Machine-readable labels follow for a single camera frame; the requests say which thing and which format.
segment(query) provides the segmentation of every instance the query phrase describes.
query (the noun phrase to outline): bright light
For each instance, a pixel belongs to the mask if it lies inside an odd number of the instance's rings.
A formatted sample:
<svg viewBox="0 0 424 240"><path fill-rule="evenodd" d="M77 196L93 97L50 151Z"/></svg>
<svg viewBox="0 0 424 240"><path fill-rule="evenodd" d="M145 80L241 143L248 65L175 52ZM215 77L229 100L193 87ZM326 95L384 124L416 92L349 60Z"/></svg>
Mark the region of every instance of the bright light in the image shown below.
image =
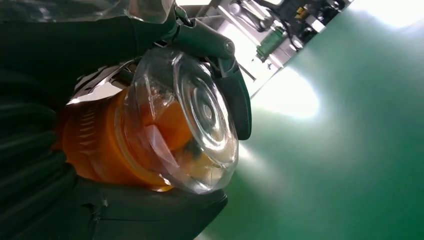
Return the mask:
<svg viewBox="0 0 424 240"><path fill-rule="evenodd" d="M78 98L74 98L68 104L77 104L79 102L80 102L80 100Z"/></svg>
<svg viewBox="0 0 424 240"><path fill-rule="evenodd" d="M313 21L310 26L318 33L322 32L326 28L326 26L318 20Z"/></svg>
<svg viewBox="0 0 424 240"><path fill-rule="evenodd" d="M222 11L224 15L227 16L232 21L232 24L236 25L238 29L240 29L244 35L246 35L255 45L260 45L261 43L256 40L254 36L252 36L249 31L247 31L227 10L225 10L222 6L218 6L218 9Z"/></svg>
<svg viewBox="0 0 424 240"><path fill-rule="evenodd" d="M291 68L273 76L253 101L266 111L301 119L316 115L320 106L312 86Z"/></svg>
<svg viewBox="0 0 424 240"><path fill-rule="evenodd" d="M176 0L178 6L197 6L197 5L208 5L211 0Z"/></svg>
<svg viewBox="0 0 424 240"><path fill-rule="evenodd" d="M355 0L350 8L364 11L383 24L393 28L404 28L424 20L423 0Z"/></svg>
<svg viewBox="0 0 424 240"><path fill-rule="evenodd" d="M289 45L291 49L293 49L293 51L296 51L295 46L293 46L292 44Z"/></svg>
<svg viewBox="0 0 424 240"><path fill-rule="evenodd" d="M296 45L296 47L298 47L298 48L303 48L302 43L301 43L301 42L299 42L298 40L294 40L294 41L293 41L293 43L294 43L294 45Z"/></svg>

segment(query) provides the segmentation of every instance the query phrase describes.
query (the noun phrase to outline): green surface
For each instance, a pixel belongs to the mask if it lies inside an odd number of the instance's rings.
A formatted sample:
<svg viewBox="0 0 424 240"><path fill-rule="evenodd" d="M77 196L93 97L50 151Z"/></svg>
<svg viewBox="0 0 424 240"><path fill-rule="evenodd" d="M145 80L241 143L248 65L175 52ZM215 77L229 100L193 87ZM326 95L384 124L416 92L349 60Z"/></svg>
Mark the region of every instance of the green surface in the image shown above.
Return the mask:
<svg viewBox="0 0 424 240"><path fill-rule="evenodd" d="M424 22L397 4L356 0L253 98L199 239L424 239Z"/></svg>

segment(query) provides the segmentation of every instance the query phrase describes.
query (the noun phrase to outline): circular lid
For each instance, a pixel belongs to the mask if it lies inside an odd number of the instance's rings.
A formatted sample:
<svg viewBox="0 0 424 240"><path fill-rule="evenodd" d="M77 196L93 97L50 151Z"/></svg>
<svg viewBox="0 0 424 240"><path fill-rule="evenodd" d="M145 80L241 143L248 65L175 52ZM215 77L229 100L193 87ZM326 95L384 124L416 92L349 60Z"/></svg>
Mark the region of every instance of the circular lid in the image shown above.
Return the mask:
<svg viewBox="0 0 424 240"><path fill-rule="evenodd" d="M216 164L230 167L238 158L236 129L211 74L189 57L174 70L175 94L198 146Z"/></svg>
<svg viewBox="0 0 424 240"><path fill-rule="evenodd" d="M239 140L225 99L198 59L172 48L148 51L124 102L134 162L197 194L229 183Z"/></svg>

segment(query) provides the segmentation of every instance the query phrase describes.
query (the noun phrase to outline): machine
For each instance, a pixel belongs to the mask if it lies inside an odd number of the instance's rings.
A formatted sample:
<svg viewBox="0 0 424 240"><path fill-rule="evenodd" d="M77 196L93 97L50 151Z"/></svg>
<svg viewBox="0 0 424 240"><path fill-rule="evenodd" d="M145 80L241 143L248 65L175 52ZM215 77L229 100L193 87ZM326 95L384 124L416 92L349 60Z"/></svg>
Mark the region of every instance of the machine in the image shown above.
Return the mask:
<svg viewBox="0 0 424 240"><path fill-rule="evenodd" d="M255 4L267 13L255 13ZM326 26L345 7L343 0L233 0L229 4L231 14L256 31L270 31L257 47L262 62L287 38L296 51L308 43L318 33L308 17Z"/></svg>
<svg viewBox="0 0 424 240"><path fill-rule="evenodd" d="M233 43L161 2L0 3L0 239L192 240L227 204L222 190L91 181L52 150L56 113L71 99L104 81L128 86L130 65L165 46L210 69L238 139L249 138L250 99Z"/></svg>

